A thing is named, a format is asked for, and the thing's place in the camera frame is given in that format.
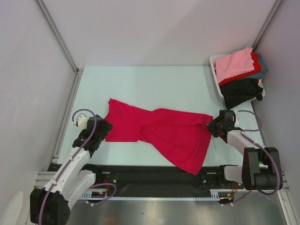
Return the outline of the right aluminium corner post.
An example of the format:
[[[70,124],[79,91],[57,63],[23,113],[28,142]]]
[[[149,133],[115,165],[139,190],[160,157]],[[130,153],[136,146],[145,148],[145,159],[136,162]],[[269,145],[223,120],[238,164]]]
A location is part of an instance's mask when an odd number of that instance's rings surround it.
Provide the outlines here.
[[[273,19],[275,18],[277,12],[279,11],[280,7],[284,3],[284,0],[275,0],[274,4],[272,5],[269,13],[267,14],[267,17],[265,18],[253,44],[252,48],[254,51],[257,50],[258,46],[260,45],[260,42],[262,41],[265,33],[267,32],[269,26],[271,25]]]

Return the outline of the left side aluminium rail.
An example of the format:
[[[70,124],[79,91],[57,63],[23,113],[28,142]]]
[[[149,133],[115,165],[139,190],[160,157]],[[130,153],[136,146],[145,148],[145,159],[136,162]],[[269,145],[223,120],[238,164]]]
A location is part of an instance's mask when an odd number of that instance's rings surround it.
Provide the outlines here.
[[[73,108],[73,104],[74,104],[75,97],[76,97],[76,94],[77,94],[77,90],[78,90],[78,87],[79,87],[79,84],[80,84],[80,80],[81,80],[81,77],[83,75],[83,71],[84,71],[84,68],[78,69],[78,71],[75,74],[75,77],[73,79],[72,86],[71,86],[71,89],[70,89],[70,93],[69,93],[68,98],[67,98],[67,103],[66,103],[66,106],[64,108],[64,114],[63,114],[63,117],[62,117],[62,120],[61,120],[61,124],[60,124],[59,130],[58,130],[58,134],[57,134],[56,139],[55,139],[55,145],[54,145],[54,148],[53,148],[53,151],[52,151],[50,164],[52,164],[52,163],[56,164],[58,162],[61,146],[62,146],[62,143],[63,143],[63,140],[64,140],[66,129],[68,127],[68,122],[69,122],[69,119],[70,119],[70,116],[71,116],[70,114],[71,114],[71,111],[72,111],[72,108]]]

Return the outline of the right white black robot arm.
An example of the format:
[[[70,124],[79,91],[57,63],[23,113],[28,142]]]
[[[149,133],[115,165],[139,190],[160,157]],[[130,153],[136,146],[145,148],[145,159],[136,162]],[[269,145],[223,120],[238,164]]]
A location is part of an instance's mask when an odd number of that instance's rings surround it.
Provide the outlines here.
[[[222,165],[222,173],[216,176],[221,188],[233,182],[240,183],[248,191],[256,190],[264,195],[273,195],[283,187],[279,152],[274,147],[266,147],[249,137],[246,132],[235,126],[236,113],[233,110],[220,110],[207,127],[215,138],[221,138],[233,146],[242,156],[241,166]]]

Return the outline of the black t shirt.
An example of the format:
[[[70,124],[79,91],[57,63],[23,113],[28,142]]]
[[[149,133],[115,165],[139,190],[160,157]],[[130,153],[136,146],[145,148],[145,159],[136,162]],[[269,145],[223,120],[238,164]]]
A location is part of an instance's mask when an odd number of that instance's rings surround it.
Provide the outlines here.
[[[254,78],[235,80],[220,86],[227,110],[230,110],[253,98],[263,99],[263,88]]]

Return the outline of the grey blue t shirt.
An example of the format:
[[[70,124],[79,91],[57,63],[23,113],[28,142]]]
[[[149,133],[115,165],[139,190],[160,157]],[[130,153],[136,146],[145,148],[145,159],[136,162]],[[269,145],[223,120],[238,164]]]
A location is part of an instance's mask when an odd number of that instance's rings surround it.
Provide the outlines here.
[[[261,71],[255,73],[255,74],[252,74],[250,77],[257,79],[257,80],[261,80],[266,76],[266,73],[268,72],[268,68],[267,68],[261,54],[258,54],[258,62],[260,63],[260,66],[262,68]]]

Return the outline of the white plastic tray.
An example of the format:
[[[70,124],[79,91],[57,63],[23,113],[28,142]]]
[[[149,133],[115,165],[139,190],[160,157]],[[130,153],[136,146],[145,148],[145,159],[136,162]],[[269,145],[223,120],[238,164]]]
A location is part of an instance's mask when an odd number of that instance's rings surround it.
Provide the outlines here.
[[[210,66],[211,66],[211,70],[212,70],[212,77],[213,77],[213,82],[214,82],[214,84],[215,84],[216,93],[217,93],[218,99],[219,99],[220,102],[222,102],[222,103],[225,103],[225,99],[224,99],[223,94],[221,93],[221,90],[220,90],[220,87],[219,87],[219,84],[218,84],[218,81],[217,81],[216,70],[215,70],[215,64],[216,64],[216,59],[217,59],[217,58],[224,57],[224,56],[227,56],[227,55],[226,55],[226,54],[212,55],[212,56],[210,56],[210,58],[209,58],[209,60],[210,60]],[[259,86],[260,88],[263,89],[263,90],[262,90],[262,97],[265,97],[266,91],[265,91],[265,89],[264,89],[262,80],[259,80],[258,86]],[[247,100],[246,102],[252,102],[252,101],[254,101],[255,99],[256,99],[256,98],[252,98],[252,99],[250,99],[250,100]]]

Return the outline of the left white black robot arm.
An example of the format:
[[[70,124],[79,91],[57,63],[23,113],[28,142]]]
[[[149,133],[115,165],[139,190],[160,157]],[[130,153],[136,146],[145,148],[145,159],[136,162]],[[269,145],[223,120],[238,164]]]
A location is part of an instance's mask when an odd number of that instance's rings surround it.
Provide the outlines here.
[[[108,136],[112,124],[99,115],[88,118],[83,113],[73,122],[82,131],[67,160],[43,187],[34,188],[30,194],[30,221],[36,225],[65,225],[82,194],[105,180],[101,167],[89,164],[89,160]]]

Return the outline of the left aluminium corner post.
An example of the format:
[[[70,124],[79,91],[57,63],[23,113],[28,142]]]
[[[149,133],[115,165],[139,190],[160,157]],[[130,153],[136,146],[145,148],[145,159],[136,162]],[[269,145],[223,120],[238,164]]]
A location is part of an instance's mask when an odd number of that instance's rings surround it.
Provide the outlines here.
[[[79,71],[79,68],[76,66],[75,61],[74,61],[73,57],[71,56],[71,53],[70,53],[65,41],[63,40],[63,37],[61,36],[61,33],[59,32],[59,30],[55,24],[55,21],[54,21],[52,15],[50,14],[45,2],[43,0],[34,0],[34,2],[36,3],[48,28],[50,29],[51,33],[53,34],[55,41],[57,42],[60,50],[62,51],[64,57],[66,58],[67,63],[71,67],[72,71],[75,74],[77,74]]]

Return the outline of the pink t shirt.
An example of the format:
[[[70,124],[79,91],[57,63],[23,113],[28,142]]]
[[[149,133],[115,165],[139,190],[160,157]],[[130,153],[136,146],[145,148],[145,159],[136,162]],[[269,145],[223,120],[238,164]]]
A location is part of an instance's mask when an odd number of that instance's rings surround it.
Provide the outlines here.
[[[215,70],[218,84],[223,80],[252,72],[255,69],[254,60],[251,56],[252,51],[252,47],[247,47],[230,55],[217,58]]]

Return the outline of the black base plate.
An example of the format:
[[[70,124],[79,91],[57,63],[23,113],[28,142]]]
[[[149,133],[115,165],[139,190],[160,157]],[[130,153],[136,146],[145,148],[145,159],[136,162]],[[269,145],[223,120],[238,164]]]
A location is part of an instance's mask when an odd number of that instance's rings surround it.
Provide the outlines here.
[[[169,166],[100,167],[105,179],[101,188],[119,197],[200,197],[208,196],[211,189],[244,188],[240,183],[225,180],[221,166],[202,167],[197,175]]]

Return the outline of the aluminium corner post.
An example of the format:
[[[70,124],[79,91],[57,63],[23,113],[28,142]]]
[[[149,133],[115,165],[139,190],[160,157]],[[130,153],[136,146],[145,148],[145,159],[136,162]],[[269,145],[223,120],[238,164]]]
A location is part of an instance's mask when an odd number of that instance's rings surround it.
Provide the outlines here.
[[[45,2],[43,0],[34,0],[34,2],[36,3],[48,28],[50,29],[51,33],[53,34],[55,41],[57,42],[60,50],[62,51],[64,57],[66,58],[67,63],[71,67],[72,71],[75,74],[77,74],[79,71],[79,68],[76,66],[75,61],[74,61],[73,57],[71,56],[71,53],[70,53],[65,41],[63,40],[63,37],[61,36],[61,33],[59,32],[59,30],[55,24],[55,21],[54,21],[52,15],[50,14]]]
[[[280,7],[284,3],[284,0],[275,0],[274,4],[272,5],[269,13],[267,14],[267,17],[265,18],[253,44],[252,48],[254,51],[257,50],[258,46],[260,45],[260,42],[262,41],[265,33],[267,32],[269,26],[271,25],[273,19],[275,18],[277,12],[279,11]]]

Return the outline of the magenta t shirt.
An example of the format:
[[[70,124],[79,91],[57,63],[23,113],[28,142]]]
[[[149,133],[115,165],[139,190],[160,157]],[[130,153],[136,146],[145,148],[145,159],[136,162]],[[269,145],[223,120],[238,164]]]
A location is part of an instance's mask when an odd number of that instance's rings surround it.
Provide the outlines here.
[[[164,108],[148,111],[116,99],[108,103],[105,120],[113,128],[106,141],[149,143],[176,167],[199,173],[210,145],[211,115]]]

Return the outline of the red t shirt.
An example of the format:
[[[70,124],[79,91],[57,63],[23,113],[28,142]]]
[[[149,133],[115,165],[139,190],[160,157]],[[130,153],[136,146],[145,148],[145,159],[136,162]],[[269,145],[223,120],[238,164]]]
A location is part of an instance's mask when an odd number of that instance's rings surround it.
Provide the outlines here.
[[[215,72],[219,86],[263,71],[260,54],[233,53],[216,59]]]

